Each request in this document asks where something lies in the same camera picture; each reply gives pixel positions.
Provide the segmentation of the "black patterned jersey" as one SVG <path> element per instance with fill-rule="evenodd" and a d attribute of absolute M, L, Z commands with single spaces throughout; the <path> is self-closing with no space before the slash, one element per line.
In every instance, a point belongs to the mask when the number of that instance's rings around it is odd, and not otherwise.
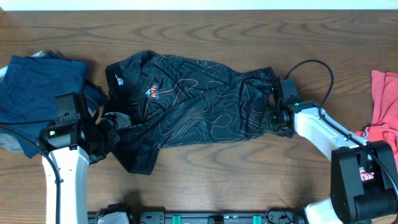
<path fill-rule="evenodd" d="M 267 67 L 226 65 L 143 51 L 106 67 L 105 116 L 119 116 L 115 158 L 149 175 L 167 147 L 246 141 L 272 133 L 270 97 L 278 79 Z"/>

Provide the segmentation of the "red printed t-shirt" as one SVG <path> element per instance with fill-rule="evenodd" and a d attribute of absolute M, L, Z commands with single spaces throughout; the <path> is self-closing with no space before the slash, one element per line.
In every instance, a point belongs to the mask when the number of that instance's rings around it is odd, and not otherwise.
<path fill-rule="evenodd" d="M 372 142 L 387 142 L 397 166 L 397 74 L 372 70 L 371 94 L 374 103 L 371 125 L 354 133 Z"/>

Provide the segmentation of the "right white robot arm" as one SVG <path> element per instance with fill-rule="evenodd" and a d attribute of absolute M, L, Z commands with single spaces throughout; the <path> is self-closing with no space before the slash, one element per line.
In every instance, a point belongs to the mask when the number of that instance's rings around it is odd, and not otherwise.
<path fill-rule="evenodd" d="M 294 223 L 371 223 L 397 215 L 397 169 L 385 141 L 368 141 L 307 101 L 266 108 L 260 127 L 310 141 L 331 162 L 330 196 L 305 206 Z"/>

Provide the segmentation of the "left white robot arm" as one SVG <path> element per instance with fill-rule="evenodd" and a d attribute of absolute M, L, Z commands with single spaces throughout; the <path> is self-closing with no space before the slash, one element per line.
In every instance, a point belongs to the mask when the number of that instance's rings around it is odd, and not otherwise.
<path fill-rule="evenodd" d="M 90 214 L 87 209 L 88 168 L 103 160 L 120 140 L 107 120 L 67 114 L 41 130 L 42 164 L 46 177 L 46 223 L 129 223 L 122 204 Z"/>

